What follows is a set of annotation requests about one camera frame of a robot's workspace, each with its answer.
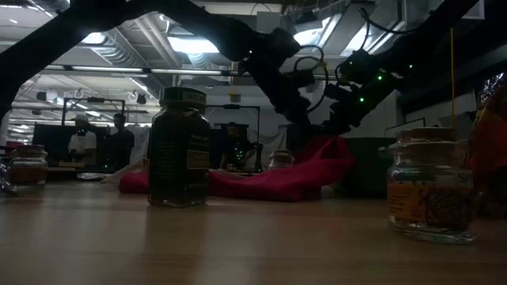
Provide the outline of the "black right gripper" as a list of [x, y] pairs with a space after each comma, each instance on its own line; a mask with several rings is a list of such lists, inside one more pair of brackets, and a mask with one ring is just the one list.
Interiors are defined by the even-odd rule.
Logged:
[[330, 105], [330, 118], [323, 122], [327, 132], [344, 134], [351, 131], [350, 126], [360, 126], [361, 120], [367, 115], [367, 107], [357, 90], [355, 86], [350, 91], [339, 85], [328, 85], [325, 88], [324, 96], [334, 100]]

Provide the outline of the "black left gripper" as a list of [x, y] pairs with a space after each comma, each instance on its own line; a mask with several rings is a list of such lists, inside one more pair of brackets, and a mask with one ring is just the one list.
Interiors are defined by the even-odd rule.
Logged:
[[313, 132], [307, 114], [309, 107], [309, 100], [303, 97], [289, 80], [284, 79], [280, 83], [279, 102], [276, 110], [280, 111], [287, 120], [299, 126], [304, 133]]

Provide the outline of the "cork-stoppered glass spice jar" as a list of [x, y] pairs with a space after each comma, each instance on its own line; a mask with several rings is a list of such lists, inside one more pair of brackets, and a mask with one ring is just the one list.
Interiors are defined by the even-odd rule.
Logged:
[[8, 164], [10, 183], [15, 186], [45, 186], [48, 173], [47, 156], [48, 153], [42, 145], [17, 147]]
[[269, 170], [292, 167], [295, 158], [290, 150], [278, 149], [269, 155]]
[[408, 237], [468, 244], [478, 192], [465, 162], [467, 144], [449, 127], [400, 131], [387, 147], [387, 204], [392, 229]]

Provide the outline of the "orange foil spice packet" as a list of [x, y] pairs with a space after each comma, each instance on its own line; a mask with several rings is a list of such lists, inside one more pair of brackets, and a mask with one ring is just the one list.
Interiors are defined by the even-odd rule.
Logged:
[[469, 155], [478, 214], [507, 220], [507, 71], [478, 90]]

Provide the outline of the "white hanging sheet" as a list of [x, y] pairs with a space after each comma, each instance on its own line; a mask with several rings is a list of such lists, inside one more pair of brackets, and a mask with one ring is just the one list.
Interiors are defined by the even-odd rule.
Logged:
[[285, 149], [287, 144], [287, 127], [279, 126], [275, 135], [260, 135], [260, 143], [263, 145], [261, 151], [261, 165], [263, 170], [269, 167], [269, 156], [274, 150]]

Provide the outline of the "teal plastic bin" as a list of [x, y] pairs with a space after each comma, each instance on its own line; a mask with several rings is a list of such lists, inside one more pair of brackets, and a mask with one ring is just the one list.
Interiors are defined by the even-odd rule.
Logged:
[[346, 197], [357, 199], [386, 199], [387, 171], [393, 164], [386, 148], [393, 138], [346, 139], [355, 162], [343, 180]]

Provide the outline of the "red cloth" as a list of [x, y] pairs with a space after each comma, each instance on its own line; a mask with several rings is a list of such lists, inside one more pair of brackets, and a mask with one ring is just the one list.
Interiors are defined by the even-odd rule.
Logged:
[[[265, 171], [250, 178], [208, 170], [208, 197], [299, 202], [320, 194], [321, 187], [340, 181], [354, 163], [345, 140], [339, 136], [313, 138], [295, 157], [290, 168]], [[147, 194], [149, 170], [121, 178], [122, 193]]]

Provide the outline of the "grey ceiling box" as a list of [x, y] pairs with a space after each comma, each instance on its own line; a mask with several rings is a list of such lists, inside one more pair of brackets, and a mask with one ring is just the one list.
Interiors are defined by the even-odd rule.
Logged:
[[271, 33], [280, 27], [281, 15], [278, 12], [259, 11], [256, 14], [256, 30], [261, 33]]

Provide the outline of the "pale pink cloth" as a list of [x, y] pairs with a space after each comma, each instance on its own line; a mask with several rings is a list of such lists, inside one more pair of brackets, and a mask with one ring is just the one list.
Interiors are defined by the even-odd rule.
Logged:
[[115, 173], [107, 176], [100, 181], [101, 184], [119, 184], [122, 177], [129, 173], [140, 173], [149, 170], [150, 160], [143, 158], [142, 160], [125, 166], [124, 168], [116, 171]]

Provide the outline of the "long ceiling light bar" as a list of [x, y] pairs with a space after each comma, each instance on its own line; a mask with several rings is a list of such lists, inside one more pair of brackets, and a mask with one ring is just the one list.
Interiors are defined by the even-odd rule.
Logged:
[[269, 80], [286, 78], [287, 75], [277, 71], [256, 70], [254, 74], [248, 72], [239, 73], [236, 70], [198, 70], [183, 68], [148, 68], [148, 67], [114, 67], [114, 66], [72, 66], [52, 64], [40, 70], [41, 74], [63, 74], [63, 73], [83, 73], [83, 74], [105, 74], [108, 76], [144, 76], [144, 75], [192, 75], [192, 76], [210, 76], [210, 77], [251, 77], [255, 80]]

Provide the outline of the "black gantry frame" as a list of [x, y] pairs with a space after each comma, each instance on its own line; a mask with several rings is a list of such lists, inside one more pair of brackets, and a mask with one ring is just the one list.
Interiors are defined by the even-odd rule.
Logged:
[[[257, 119], [257, 141], [256, 144], [260, 145], [260, 126], [261, 126], [261, 107], [260, 106], [251, 106], [251, 105], [240, 105], [240, 104], [208, 104], [205, 108], [223, 108], [223, 109], [241, 109], [241, 108], [248, 108], [248, 109], [254, 109], [257, 111], [256, 119]], [[257, 157], [255, 161], [255, 167], [256, 170], [260, 173], [263, 171], [262, 169], [262, 163], [261, 163], [261, 150], [257, 150]]]

